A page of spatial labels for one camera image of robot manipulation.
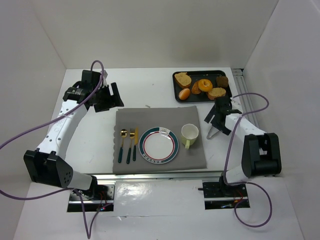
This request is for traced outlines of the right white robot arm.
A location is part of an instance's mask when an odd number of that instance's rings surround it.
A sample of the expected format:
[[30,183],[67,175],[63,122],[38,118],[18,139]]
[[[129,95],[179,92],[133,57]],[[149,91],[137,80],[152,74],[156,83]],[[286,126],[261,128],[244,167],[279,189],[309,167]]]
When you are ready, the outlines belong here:
[[244,113],[232,106],[228,96],[217,97],[214,106],[204,121],[211,124],[207,134],[210,139],[214,136],[213,130],[230,137],[226,157],[230,157],[232,142],[235,137],[243,144],[240,165],[228,170],[227,159],[221,175],[225,185],[239,185],[250,178],[274,176],[282,171],[279,137],[275,133],[267,133],[244,118]]

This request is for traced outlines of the large bread slice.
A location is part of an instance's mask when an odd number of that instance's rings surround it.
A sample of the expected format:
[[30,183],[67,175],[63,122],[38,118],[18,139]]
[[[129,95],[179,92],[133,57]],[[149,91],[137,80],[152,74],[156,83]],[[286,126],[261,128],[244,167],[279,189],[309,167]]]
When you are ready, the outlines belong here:
[[179,72],[174,75],[175,82],[182,88],[186,89],[191,86],[192,78],[187,75],[187,72]]

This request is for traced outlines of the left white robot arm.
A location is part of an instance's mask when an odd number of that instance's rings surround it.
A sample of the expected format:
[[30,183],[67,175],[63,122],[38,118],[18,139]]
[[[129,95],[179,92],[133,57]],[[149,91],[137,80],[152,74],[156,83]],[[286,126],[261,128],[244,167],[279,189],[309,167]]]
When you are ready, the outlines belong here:
[[90,107],[98,113],[124,105],[117,84],[106,83],[107,75],[105,70],[83,70],[81,80],[65,91],[58,121],[37,148],[27,150],[23,156],[33,182],[77,189],[89,196],[105,190],[95,176],[73,170],[65,158],[75,130]]

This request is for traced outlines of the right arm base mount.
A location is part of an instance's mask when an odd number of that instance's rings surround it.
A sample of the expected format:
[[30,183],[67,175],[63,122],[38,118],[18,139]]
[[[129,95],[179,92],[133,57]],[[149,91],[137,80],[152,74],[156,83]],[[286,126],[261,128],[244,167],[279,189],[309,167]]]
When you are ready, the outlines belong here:
[[204,181],[198,190],[203,193],[206,210],[222,210],[250,208],[248,192],[245,184],[229,186],[223,179],[218,181]]

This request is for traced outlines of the metal tongs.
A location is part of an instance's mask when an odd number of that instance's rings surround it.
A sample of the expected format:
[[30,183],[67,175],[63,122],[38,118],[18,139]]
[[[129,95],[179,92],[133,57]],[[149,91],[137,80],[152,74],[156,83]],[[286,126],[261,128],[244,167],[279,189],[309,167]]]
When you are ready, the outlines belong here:
[[208,131],[207,135],[206,135],[206,139],[207,140],[212,139],[214,137],[214,135],[217,134],[218,132],[219,132],[218,129],[216,129],[214,126],[211,126],[209,128],[209,131]]

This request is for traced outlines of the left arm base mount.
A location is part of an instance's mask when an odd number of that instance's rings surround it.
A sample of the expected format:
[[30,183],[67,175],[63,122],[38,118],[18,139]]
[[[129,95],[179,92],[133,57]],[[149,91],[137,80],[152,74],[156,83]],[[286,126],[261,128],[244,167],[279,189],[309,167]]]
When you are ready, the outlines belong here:
[[[84,210],[88,213],[96,212],[113,212],[114,211],[114,197],[115,197],[115,183],[108,182],[101,187],[100,190],[94,195],[87,195],[86,192],[79,190],[79,194],[82,197]],[[82,212],[82,205],[80,197],[73,191],[69,195],[68,213],[80,213]]]

